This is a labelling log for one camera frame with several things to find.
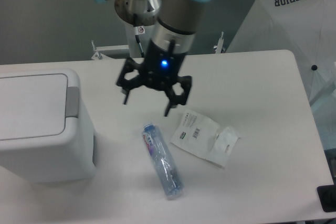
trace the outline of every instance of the table surface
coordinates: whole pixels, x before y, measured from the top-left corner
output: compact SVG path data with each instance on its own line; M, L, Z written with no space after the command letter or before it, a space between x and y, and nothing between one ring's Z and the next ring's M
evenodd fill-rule
M187 106L145 87L128 105L114 85L123 60L3 65L0 72L71 68L97 131L92 179L32 184L0 167L1 223L271 223L336 217L316 192L332 184L294 56L289 51L187 56ZM225 169L169 144L185 194L167 200L141 139L153 121L169 141L185 108L243 138Z

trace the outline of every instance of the blue led light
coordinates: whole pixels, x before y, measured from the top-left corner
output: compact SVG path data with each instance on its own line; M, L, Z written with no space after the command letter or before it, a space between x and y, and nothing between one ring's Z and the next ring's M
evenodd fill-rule
M168 62L166 60L161 61L161 67L163 68L168 67Z

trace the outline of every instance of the bottle label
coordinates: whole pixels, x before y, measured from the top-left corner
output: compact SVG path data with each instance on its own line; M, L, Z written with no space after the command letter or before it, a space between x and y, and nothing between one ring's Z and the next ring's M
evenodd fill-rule
M153 154L153 149L154 149L154 145L153 145L153 141L151 136L149 136L147 133L143 133L142 134L142 138L147 146L147 149L149 151L149 154L152 156Z

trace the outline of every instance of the white paper packet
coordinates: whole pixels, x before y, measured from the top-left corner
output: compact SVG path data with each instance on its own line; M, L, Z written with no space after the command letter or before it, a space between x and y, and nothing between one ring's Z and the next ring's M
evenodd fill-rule
M171 143L224 167L240 135L231 126L221 132L219 129L220 125L210 118L187 109Z

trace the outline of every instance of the clear plastic bottle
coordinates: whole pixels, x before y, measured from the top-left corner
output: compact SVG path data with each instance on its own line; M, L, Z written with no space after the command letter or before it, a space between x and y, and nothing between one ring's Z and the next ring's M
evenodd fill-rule
M169 199L178 197L183 193L184 186L159 128L152 123L145 124L142 138L151 155L165 194Z

